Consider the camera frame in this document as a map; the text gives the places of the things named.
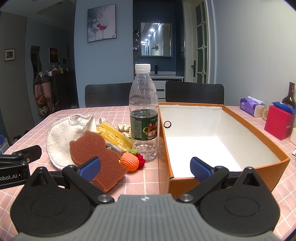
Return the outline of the orange cardboard box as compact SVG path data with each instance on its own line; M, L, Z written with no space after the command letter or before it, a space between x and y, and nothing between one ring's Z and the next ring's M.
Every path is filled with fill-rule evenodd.
M190 161L232 172L256 169L273 190L290 162L270 138L230 108L219 104L159 104L159 191L174 198L198 184Z

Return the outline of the wall mirror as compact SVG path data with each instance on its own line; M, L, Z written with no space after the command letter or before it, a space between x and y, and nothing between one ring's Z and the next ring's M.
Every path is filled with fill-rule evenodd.
M141 23L140 55L144 57L172 56L172 24Z

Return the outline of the orange crochet ball toy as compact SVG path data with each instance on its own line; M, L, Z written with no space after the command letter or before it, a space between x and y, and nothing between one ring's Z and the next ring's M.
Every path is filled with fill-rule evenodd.
M128 172L134 172L136 170L141 170L144 167L145 159L138 150L131 149L121 156L120 163L128 168Z

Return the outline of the left black chair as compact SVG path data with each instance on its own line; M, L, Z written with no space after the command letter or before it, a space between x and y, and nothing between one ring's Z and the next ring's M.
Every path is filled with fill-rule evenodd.
M127 106L132 83L90 84L85 87L85 106Z

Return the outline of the small wooden speaker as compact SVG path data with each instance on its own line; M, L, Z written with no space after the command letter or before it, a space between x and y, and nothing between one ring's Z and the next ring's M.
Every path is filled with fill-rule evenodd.
M267 107L264 107L263 108L263 111L262 111L262 119L265 120L265 121L267 120L268 111L269 111L269 108L267 108Z

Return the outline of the white cloth bag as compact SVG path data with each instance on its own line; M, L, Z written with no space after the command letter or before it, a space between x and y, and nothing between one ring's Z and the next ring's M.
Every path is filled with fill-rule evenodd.
M47 133L46 148L50 161L56 168L61 170L74 164L69 143L77 140L85 131L96 132L95 118L91 114L70 115L52 124Z

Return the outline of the clear plastic water bottle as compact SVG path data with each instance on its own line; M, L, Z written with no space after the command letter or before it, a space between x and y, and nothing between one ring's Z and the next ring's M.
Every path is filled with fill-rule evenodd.
M129 93L132 147L146 162L158 153L158 96L150 77L150 64L135 64L135 78Z

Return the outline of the hanging bags on rack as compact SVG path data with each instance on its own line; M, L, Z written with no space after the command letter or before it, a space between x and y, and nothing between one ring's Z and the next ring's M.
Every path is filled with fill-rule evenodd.
M43 119L58 110L59 102L55 97L55 92L48 75L43 75L42 72L36 75L33 82L33 93L39 107L39 115Z

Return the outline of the right black chair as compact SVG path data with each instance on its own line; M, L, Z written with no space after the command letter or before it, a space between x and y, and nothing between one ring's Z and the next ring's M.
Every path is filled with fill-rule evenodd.
M166 102L224 104L224 86L168 80Z

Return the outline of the yellow snack packet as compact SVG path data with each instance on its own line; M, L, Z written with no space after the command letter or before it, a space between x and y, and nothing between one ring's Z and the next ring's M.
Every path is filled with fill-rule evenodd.
M109 143L121 151L128 152L132 148L131 142L109 122L103 121L97 127L97 132Z

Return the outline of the brown bear-shaped sponge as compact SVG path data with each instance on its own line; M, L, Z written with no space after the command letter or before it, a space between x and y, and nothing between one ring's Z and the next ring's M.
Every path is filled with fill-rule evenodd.
M128 172L128 168L119 162L118 153L107 149L104 138L97 132L85 131L77 140L70 141L69 150L77 166L93 157L100 159L100 171L92 183L104 192L109 191Z

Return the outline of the red box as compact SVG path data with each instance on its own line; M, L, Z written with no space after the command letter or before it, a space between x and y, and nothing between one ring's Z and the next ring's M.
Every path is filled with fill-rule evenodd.
M276 106L271 105L268 110L264 130L279 140L290 135L295 114L288 113Z

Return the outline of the brown glass bottle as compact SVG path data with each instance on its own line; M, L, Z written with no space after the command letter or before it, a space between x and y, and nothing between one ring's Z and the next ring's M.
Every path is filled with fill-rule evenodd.
M293 97L294 88L295 88L295 84L293 82L289 82L288 94L282 100L282 103L287 104L291 108L295 108L295 100Z

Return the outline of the white glass-pane door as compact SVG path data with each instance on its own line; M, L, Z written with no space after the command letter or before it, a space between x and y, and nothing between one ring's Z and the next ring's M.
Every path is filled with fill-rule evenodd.
M216 26L213 1L183 1L185 81L216 82Z

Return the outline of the purple tissue pack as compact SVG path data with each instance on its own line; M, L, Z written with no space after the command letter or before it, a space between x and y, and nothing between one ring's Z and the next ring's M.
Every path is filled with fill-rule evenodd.
M265 102L258 100L254 97L248 96L240 99L240 109L250 114L251 116L258 118L262 116Z

